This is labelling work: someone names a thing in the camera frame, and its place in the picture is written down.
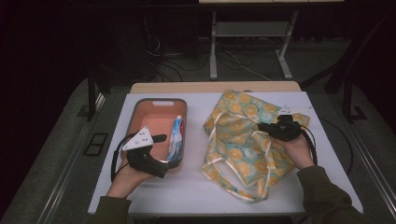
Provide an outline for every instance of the black cable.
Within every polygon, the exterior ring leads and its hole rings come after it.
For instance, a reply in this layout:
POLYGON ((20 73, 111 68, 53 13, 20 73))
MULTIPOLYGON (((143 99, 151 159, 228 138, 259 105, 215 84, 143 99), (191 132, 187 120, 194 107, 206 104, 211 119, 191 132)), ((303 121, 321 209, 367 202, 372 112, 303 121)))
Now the black cable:
POLYGON ((182 77, 181 74, 177 71, 176 68, 172 67, 171 65, 164 64, 164 63, 159 63, 159 65, 162 65, 162 66, 165 66, 165 67, 168 67, 168 68, 174 70, 174 71, 176 72, 176 74, 178 75, 178 77, 180 77, 180 82, 183 81, 183 77, 182 77))
POLYGON ((349 152, 350 152, 350 162, 349 162, 349 167, 346 170, 346 175, 349 175, 350 171, 352 170, 352 166, 353 166, 354 154, 353 154, 353 150, 352 150, 352 145, 350 144, 350 142, 347 138, 347 135, 343 131, 341 131, 340 128, 338 128, 337 126, 335 126, 333 123, 329 122, 328 120, 322 119, 322 118, 319 118, 319 119, 321 119, 321 120, 325 121, 326 123, 330 124, 331 126, 333 126, 346 139, 346 143, 349 147, 349 152))
POLYGON ((305 128, 307 131, 309 131, 309 133, 311 134, 311 137, 312 137, 313 146, 314 146, 314 148, 317 148, 317 141, 315 140, 315 136, 312 134, 312 132, 304 125, 300 124, 300 126, 305 128))
POLYGON ((172 78, 168 77, 165 73, 161 72, 160 70, 157 70, 156 72, 161 76, 163 82, 164 82, 164 78, 168 79, 168 81, 170 82, 175 82, 172 78))
POLYGON ((196 67, 196 68, 184 68, 184 67, 178 65, 177 63, 173 63, 173 62, 171 62, 169 60, 165 60, 164 62, 165 63, 171 63, 172 65, 180 68, 181 70, 184 70, 184 71, 187 71, 187 72, 194 72, 194 71, 198 71, 198 70, 203 69, 206 66, 206 64, 207 64, 207 61, 209 61, 209 55, 207 55, 204 64, 202 64, 201 66, 196 67))
POLYGON ((303 136, 305 137, 306 141, 308 142, 308 145, 312 148, 311 149, 311 154, 312 154, 312 162, 315 165, 318 165, 318 154, 317 154, 317 148, 316 146, 312 143, 311 139, 308 136, 308 133, 306 131, 302 131, 303 136))
MULTIPOLYGON (((260 46, 258 46, 257 48, 259 49, 257 52, 254 52, 254 53, 247 53, 247 52, 240 52, 241 50, 238 50, 237 52, 233 52, 233 54, 243 54, 243 55, 257 55, 257 54, 260 54, 260 53, 263 53, 264 51, 267 51, 268 49, 274 49, 277 45, 279 45, 279 44, 281 44, 283 41, 282 40, 279 40, 279 41, 276 41, 276 43, 275 44, 273 44, 273 45, 271 45, 271 46, 268 46, 268 47, 260 47, 260 46)), ((234 47, 234 48, 236 48, 236 49, 243 49, 243 48, 245 48, 244 46, 243 46, 243 44, 242 44, 242 46, 237 46, 237 45, 228 45, 228 46, 231 46, 231 47, 234 47)), ((225 50, 225 49, 227 49, 228 48, 228 46, 224 46, 224 42, 221 42, 221 49, 222 50, 225 50)))
MULTIPOLYGON (((210 52, 210 50, 209 49, 206 49, 206 50, 203 50, 202 52, 197 52, 196 53, 196 55, 198 55, 198 54, 209 54, 209 52, 210 52)), ((180 53, 170 53, 170 54, 164 54, 163 55, 163 59, 165 60, 165 61, 167 61, 167 60, 178 60, 178 59, 186 59, 186 58, 190 58, 191 56, 189 55, 189 54, 186 54, 186 53, 183 53, 183 52, 180 52, 180 53)))
MULTIPOLYGON (((273 48, 274 48, 276 45, 278 45, 278 44, 279 44, 279 43, 275 43, 273 46, 269 47, 268 49, 273 49, 273 48)), ((227 67, 227 68, 229 68, 229 69, 232 69, 232 70, 235 70, 235 71, 240 71, 240 70, 244 70, 244 69, 245 69, 245 70, 248 70, 248 69, 246 68, 246 66, 252 65, 252 64, 253 64, 253 60, 251 60, 249 54, 241 54, 241 55, 244 55, 244 56, 249 57, 249 59, 250 59, 250 61, 251 61, 250 64, 243 64, 243 63, 241 63, 241 61, 240 61, 239 59, 237 59, 231 52, 226 51, 226 50, 224 50, 223 52, 228 53, 228 55, 232 56, 233 59, 230 60, 230 59, 228 59, 228 58, 225 58, 225 57, 222 56, 221 54, 217 54, 217 56, 218 56, 217 59, 219 60, 220 63, 222 63, 225 67, 227 67), (231 63, 235 63, 235 64, 238 65, 238 67, 237 67, 237 68, 231 67, 230 65, 226 64, 226 62, 224 62, 223 60, 227 60, 227 61, 229 61, 229 62, 231 62, 231 63)), ((257 73, 255 73, 255 72, 250 71, 250 70, 248 70, 248 71, 251 72, 251 73, 253 73, 253 74, 256 74, 256 75, 258 75, 258 76, 260 76, 260 77, 264 77, 264 78, 266 78, 266 79, 268 79, 268 80, 271 80, 271 79, 269 79, 267 76, 273 74, 272 71, 273 71, 275 65, 276 65, 276 63, 273 63, 273 65, 271 66, 271 71, 265 73, 264 75, 257 74, 257 73)))
POLYGON ((155 72, 156 72, 158 75, 160 75, 161 81, 164 82, 164 80, 163 80, 163 74, 162 74, 160 71, 158 71, 158 70, 156 70, 155 72))
POLYGON ((122 167, 116 172, 116 164, 117 164, 117 159, 118 159, 118 156, 119 156, 119 153, 120 153, 120 148, 121 148, 122 144, 124 144, 125 141, 126 141, 128 138, 134 137, 135 134, 136 134, 136 133, 130 133, 130 134, 126 135, 125 137, 123 137, 123 138, 120 140, 119 145, 117 146, 116 150, 114 150, 114 153, 113 153, 113 161, 111 162, 111 173, 110 173, 111 182, 113 182, 113 180, 114 180, 114 178, 116 177, 116 174, 119 172, 119 170, 125 167, 125 165, 122 166, 122 167))

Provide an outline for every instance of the yellow fabric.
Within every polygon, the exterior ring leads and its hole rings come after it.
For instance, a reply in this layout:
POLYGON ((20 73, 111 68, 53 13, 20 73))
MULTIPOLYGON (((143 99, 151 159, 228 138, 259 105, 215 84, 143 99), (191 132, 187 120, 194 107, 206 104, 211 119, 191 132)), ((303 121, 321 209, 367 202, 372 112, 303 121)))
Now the yellow fabric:
MULTIPOLYGON (((294 169, 284 148, 272 144, 267 133, 258 131, 257 123, 275 123, 281 107, 250 96, 226 90, 204 124, 209 144, 202 164, 204 175, 245 203, 268 198, 270 188, 294 169), (244 186, 238 189, 221 173, 217 162, 225 161, 244 186)), ((295 121, 308 125, 310 118, 293 115, 295 121)))

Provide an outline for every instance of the orange tray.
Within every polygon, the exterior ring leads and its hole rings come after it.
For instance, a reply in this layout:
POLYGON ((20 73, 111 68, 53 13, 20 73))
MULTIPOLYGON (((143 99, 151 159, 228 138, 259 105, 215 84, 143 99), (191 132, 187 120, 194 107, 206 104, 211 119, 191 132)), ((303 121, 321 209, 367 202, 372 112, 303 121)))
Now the orange tray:
POLYGON ((137 133, 145 126, 151 135, 166 134, 166 141, 155 143, 151 156, 160 161, 168 161, 170 169, 178 167, 183 159, 186 134, 187 103, 182 99, 146 98, 138 101, 134 107, 128 133, 137 133), (183 133, 180 155, 174 161, 168 161, 171 133, 175 119, 180 115, 183 120, 183 133))

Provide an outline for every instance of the table leg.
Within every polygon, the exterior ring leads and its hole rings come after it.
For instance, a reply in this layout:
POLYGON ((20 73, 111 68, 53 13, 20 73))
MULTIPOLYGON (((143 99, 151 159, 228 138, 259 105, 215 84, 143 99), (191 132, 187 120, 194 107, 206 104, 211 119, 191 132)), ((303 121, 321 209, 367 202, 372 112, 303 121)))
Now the table leg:
POLYGON ((285 78, 292 78, 291 72, 289 70, 289 66, 286 63, 285 53, 286 53, 286 48, 288 47, 288 44, 290 42, 291 34, 294 29, 294 24, 297 20, 297 15, 298 15, 298 10, 294 10, 291 15, 290 22, 288 24, 288 28, 286 29, 285 39, 283 41, 283 47, 282 47, 282 49, 276 50, 276 57, 277 57, 277 60, 279 61, 280 68, 282 69, 282 72, 283 72, 283 75, 285 76, 285 78))
POLYGON ((218 68, 216 64, 216 11, 213 12, 212 18, 212 37, 210 50, 210 79, 218 79, 218 68))

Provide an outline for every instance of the floor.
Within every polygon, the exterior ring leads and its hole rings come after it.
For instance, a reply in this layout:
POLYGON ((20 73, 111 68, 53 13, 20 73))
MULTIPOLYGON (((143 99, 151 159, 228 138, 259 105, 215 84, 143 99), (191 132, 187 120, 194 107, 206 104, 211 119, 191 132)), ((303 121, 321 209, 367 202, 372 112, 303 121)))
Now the floor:
MULTIPOLYGON (((285 80, 275 56, 275 49, 280 44, 279 39, 273 38, 219 39, 218 81, 285 80)), ((341 39, 291 41, 286 52, 293 75, 291 80, 301 83, 331 66, 343 56, 348 44, 348 40, 341 39)), ((166 48, 164 57, 157 60, 157 75, 151 81, 211 81, 208 50, 209 42, 204 37, 199 38, 200 54, 197 57, 186 57, 177 49, 166 48)), ((395 213, 389 209, 389 201, 384 196, 396 189, 395 133, 356 87, 352 104, 360 107, 367 119, 347 122, 341 113, 342 90, 327 94, 323 90, 327 79, 325 77, 303 91, 308 93, 323 121, 334 151, 361 199, 364 214, 376 223, 396 223, 395 213), (371 158, 380 173, 368 168, 371 158), (379 176, 384 177, 379 180, 386 181, 378 182, 379 176)), ((87 80, 84 80, 71 95, 1 223, 85 223, 90 218, 87 210, 106 153, 86 157, 82 151, 94 133, 107 134, 104 149, 108 148, 118 120, 114 115, 120 113, 130 87, 113 87, 111 93, 100 94, 97 113, 87 122, 87 118, 81 116, 81 108, 87 105, 87 86, 87 80)), ((304 216, 291 219, 293 223, 299 223, 304 216)))

